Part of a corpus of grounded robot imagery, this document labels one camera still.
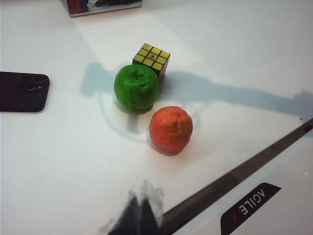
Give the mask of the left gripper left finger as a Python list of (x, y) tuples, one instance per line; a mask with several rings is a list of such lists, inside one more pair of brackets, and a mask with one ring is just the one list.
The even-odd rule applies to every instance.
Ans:
[(127, 203), (117, 219), (112, 218), (99, 229), (100, 235), (136, 235), (140, 205), (135, 192), (128, 192)]

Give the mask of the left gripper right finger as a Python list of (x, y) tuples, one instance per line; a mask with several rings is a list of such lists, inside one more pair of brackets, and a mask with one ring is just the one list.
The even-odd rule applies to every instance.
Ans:
[(163, 189), (155, 188), (148, 180), (144, 180), (140, 199), (140, 234), (157, 235), (163, 220)]

